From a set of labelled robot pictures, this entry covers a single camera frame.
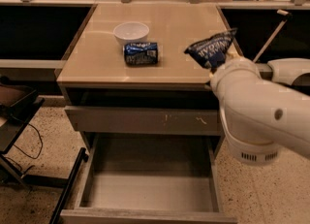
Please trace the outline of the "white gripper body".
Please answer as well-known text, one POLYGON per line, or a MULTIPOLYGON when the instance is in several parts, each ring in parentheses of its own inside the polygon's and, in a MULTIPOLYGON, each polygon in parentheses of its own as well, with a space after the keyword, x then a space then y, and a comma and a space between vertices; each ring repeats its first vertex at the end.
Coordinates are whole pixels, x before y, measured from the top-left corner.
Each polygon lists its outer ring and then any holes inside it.
POLYGON ((261 77, 259 69, 253 61, 245 57, 237 57, 227 61, 217 69, 210 78, 211 89, 216 90, 221 80, 227 76, 235 76, 237 73, 250 73, 258 79, 261 77))

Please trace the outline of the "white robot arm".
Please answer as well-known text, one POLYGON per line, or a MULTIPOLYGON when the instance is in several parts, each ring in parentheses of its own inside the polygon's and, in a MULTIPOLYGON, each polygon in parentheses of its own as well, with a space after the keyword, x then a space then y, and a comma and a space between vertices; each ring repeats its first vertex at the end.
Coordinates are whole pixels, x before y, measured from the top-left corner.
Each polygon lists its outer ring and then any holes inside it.
POLYGON ((221 65, 210 80, 229 152, 251 165, 269 165, 285 147, 310 158, 309 97, 264 80, 244 57, 221 65))

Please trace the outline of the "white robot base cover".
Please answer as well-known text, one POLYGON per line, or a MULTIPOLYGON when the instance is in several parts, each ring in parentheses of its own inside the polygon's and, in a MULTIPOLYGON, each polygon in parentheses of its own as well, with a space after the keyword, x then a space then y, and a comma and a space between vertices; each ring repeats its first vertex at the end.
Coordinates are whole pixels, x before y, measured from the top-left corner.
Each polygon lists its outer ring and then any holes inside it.
POLYGON ((272 81, 286 85, 310 85, 310 59, 283 58, 267 62, 272 71, 272 81))

